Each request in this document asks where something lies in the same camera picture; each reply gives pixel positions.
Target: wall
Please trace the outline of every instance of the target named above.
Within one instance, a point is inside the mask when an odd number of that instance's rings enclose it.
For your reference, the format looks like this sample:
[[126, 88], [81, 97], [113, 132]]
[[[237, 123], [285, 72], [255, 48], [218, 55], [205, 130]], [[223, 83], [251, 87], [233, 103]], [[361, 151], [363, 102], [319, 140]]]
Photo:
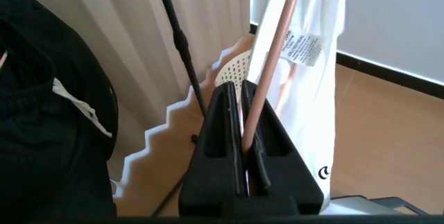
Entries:
[[[251, 1], [260, 22], [266, 0]], [[444, 85], [444, 6], [441, 0], [346, 0], [338, 51]]]

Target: black bag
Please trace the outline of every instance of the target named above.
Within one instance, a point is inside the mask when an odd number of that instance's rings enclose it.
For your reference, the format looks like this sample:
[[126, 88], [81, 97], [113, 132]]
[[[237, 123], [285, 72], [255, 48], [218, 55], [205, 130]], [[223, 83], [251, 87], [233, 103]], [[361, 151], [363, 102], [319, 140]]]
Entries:
[[[114, 149], [114, 90], [80, 36], [36, 0], [0, 0], [0, 214], [24, 221], [116, 216], [106, 160]], [[104, 135], [57, 78], [96, 110]]]

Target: tile floor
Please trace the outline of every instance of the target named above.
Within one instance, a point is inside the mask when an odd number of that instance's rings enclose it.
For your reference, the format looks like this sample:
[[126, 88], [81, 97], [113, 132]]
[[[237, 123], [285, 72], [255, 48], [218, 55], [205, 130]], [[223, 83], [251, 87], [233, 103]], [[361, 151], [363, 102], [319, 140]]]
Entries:
[[[203, 87], [207, 103], [213, 89], [211, 83]], [[127, 174], [117, 183], [114, 198], [120, 216], [152, 214], [186, 171], [194, 147], [189, 137], [202, 122], [192, 98], [170, 112], [167, 126], [147, 137], [149, 150], [127, 157]], [[443, 165], [443, 100], [336, 66], [333, 197], [398, 196], [442, 214]], [[161, 216], [178, 215], [177, 200], [176, 194]]]

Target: beige curtain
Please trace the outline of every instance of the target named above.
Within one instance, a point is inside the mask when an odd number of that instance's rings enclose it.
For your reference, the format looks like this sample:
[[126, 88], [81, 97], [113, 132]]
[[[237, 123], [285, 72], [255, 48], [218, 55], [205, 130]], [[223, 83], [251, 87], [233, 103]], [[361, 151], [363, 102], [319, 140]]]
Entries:
[[[144, 131], [165, 122], [189, 80], [173, 45], [162, 0], [39, 0], [74, 28], [95, 53], [119, 99], [120, 126], [111, 177], [125, 156], [145, 147]], [[200, 80], [249, 29], [249, 0], [173, 0]]]

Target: crescent moon logo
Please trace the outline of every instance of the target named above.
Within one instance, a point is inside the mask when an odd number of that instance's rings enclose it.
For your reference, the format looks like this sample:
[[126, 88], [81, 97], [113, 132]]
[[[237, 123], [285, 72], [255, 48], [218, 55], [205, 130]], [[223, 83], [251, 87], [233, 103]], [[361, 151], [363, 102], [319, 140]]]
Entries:
[[330, 175], [330, 172], [328, 172], [328, 166], [322, 167], [318, 172], [319, 178], [322, 180], [325, 180]]

